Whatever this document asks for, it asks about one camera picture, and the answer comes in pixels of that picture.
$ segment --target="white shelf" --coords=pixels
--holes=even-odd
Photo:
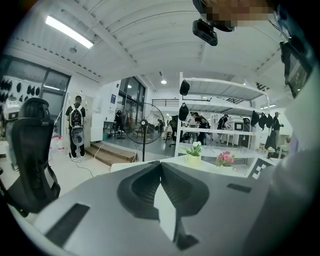
[[[255,136],[255,132],[251,131],[241,131],[241,130],[218,130],[218,129],[202,129],[202,128],[190,128],[190,127],[181,127],[182,131],[193,132],[193,133],[214,133],[214,134],[230,134],[230,135],[250,135]]]
[[[255,111],[259,115],[263,112],[261,109],[233,104],[228,101],[224,103],[224,102],[215,102],[214,100],[200,101],[200,100],[185,99],[182,102],[187,105],[189,111],[191,112],[212,112],[212,113],[228,114],[228,115],[242,116],[242,117],[251,117],[253,111]]]
[[[187,154],[183,148],[189,149],[191,144],[182,143],[179,144],[179,153]],[[216,158],[221,153],[229,151],[231,155],[235,155],[235,158],[264,158],[264,156],[254,150],[248,149],[246,147],[237,148],[237,147],[224,147],[224,146],[202,146],[203,150],[201,156]]]
[[[268,95],[257,88],[248,85],[242,85],[236,82],[207,79],[207,78],[183,78],[190,84],[188,94],[213,95],[252,101],[262,95]]]

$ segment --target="rectangular slot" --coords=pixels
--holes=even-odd
[[[57,246],[62,247],[89,209],[90,207],[86,205],[76,203],[58,220],[45,236]]]
[[[233,190],[237,190],[237,191],[243,192],[243,193],[250,193],[250,191],[252,189],[251,187],[242,186],[242,185],[234,184],[234,183],[230,183],[226,187],[229,188],[229,189],[233,189]]]

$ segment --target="cable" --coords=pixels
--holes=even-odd
[[[136,144],[137,144],[137,143],[134,143],[134,144],[133,144],[133,148],[134,148],[134,158],[132,159],[132,163],[133,163],[133,162],[136,162],[137,150],[140,149],[141,146],[143,146],[143,145],[140,145],[140,146],[136,149],[136,148],[135,148],[135,145],[136,145]]]
[[[72,159],[72,158],[70,158],[70,159],[71,159],[71,161],[72,161],[72,162],[74,162],[74,163],[75,163],[76,167],[78,167],[78,168],[80,168],[80,169],[86,169],[86,170],[88,170],[88,171],[90,172],[90,174],[91,174],[92,178],[94,178],[94,176],[93,176],[92,172],[91,172],[88,168],[80,167],[80,166],[78,165],[78,163],[81,163],[81,162],[82,162],[81,160],[73,161],[73,159]]]
[[[99,150],[104,146],[105,144],[102,144],[101,147],[99,147],[98,151],[94,154],[94,161],[96,161],[96,154],[98,154]]]
[[[89,172],[90,172],[90,174],[91,174],[91,176],[92,176],[92,178],[94,178],[94,176],[92,175],[92,172],[88,169],[88,168],[85,168],[85,167],[80,167],[79,165],[78,165],[78,163],[81,163],[82,161],[81,160],[77,160],[77,161],[73,161],[73,159],[72,159],[72,155],[71,155],[71,152],[70,152],[70,133],[68,132],[68,142],[69,142],[69,158],[70,158],[70,160],[72,161],[72,162],[74,162],[75,163],[75,165],[76,165],[76,167],[78,167],[79,169],[86,169],[86,170],[88,170]]]
[[[270,19],[268,19],[268,21],[271,23],[271,25],[272,25],[276,30],[278,30],[279,32],[281,32],[281,34],[282,34],[287,40],[289,40],[288,36],[287,36],[283,31],[281,31],[281,29],[280,29],[278,26],[276,26],[275,24],[273,24],[273,23],[270,21]]]

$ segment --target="ceiling light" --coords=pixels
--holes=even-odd
[[[269,107],[272,108],[274,106],[276,106],[276,104],[271,104]],[[267,109],[267,108],[268,108],[268,106],[260,107],[261,110],[264,110],[264,109]]]
[[[54,90],[60,91],[60,89],[58,89],[58,88],[51,87],[51,86],[47,86],[47,85],[44,85],[43,87],[46,87],[46,88],[50,88],[50,89],[54,89]]]
[[[70,27],[66,26],[65,24],[61,23],[60,21],[56,20],[55,18],[48,16],[46,17],[45,23],[49,26],[61,31],[62,33],[66,34],[67,36],[73,38],[80,44],[84,45],[88,49],[90,49],[94,44],[90,42],[88,39],[84,38],[82,35],[71,29]]]

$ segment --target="white flowers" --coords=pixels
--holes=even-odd
[[[200,146],[200,145],[201,145],[201,142],[200,142],[200,141],[192,143],[192,146],[194,146],[194,147]]]

